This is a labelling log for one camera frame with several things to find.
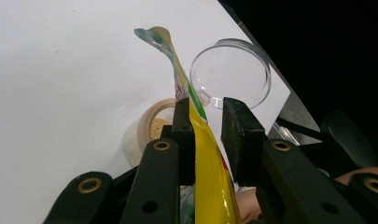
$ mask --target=yellow plastic bag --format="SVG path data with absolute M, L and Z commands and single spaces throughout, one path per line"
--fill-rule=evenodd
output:
M 242 223 L 230 172 L 208 126 L 203 105 L 175 53 L 169 31 L 163 27 L 135 29 L 135 34 L 159 49 L 174 67 L 175 97 L 189 97 L 189 119 L 195 133 L 195 222 Z

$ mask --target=black metal bracket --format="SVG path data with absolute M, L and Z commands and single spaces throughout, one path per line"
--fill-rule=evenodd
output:
M 258 188 L 259 223 L 378 223 L 378 175 L 354 175 L 339 185 L 300 148 L 268 139 L 244 103 L 223 104 L 221 140 L 234 181 Z M 176 102 L 173 125 L 147 144 L 139 166 L 115 179 L 79 175 L 44 223 L 178 223 L 179 187 L 195 183 L 194 140 L 186 98 Z

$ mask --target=brass insert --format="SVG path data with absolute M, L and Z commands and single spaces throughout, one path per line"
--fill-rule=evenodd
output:
M 378 179 L 369 177 L 364 179 L 364 185 L 372 191 L 378 193 Z
M 80 193 L 91 193 L 98 190 L 98 188 L 100 188 L 101 185 L 102 180 L 100 178 L 90 177 L 81 181 L 81 183 L 77 186 L 77 190 Z
M 170 147 L 169 142 L 165 141 L 156 142 L 153 146 L 160 151 L 164 151 Z
M 290 145 L 287 145 L 285 142 L 282 141 L 273 141 L 273 147 L 280 151 L 289 151 L 291 150 Z

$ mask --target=tape roll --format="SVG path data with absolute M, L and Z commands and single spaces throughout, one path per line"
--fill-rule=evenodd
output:
M 170 107 L 175 107 L 176 99 L 168 98 L 161 101 L 158 101 L 156 104 L 151 106 L 140 118 L 138 129 L 137 129 L 137 139 L 138 146 L 140 150 L 145 150 L 147 143 L 151 141 L 151 124 L 153 123 L 154 118 L 162 112 L 162 110 Z

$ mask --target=petri dish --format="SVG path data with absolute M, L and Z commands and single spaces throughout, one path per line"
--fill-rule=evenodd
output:
M 260 105 L 271 89 L 267 55 L 242 39 L 226 38 L 201 51 L 191 64 L 189 78 L 203 105 L 223 109 L 223 98 Z

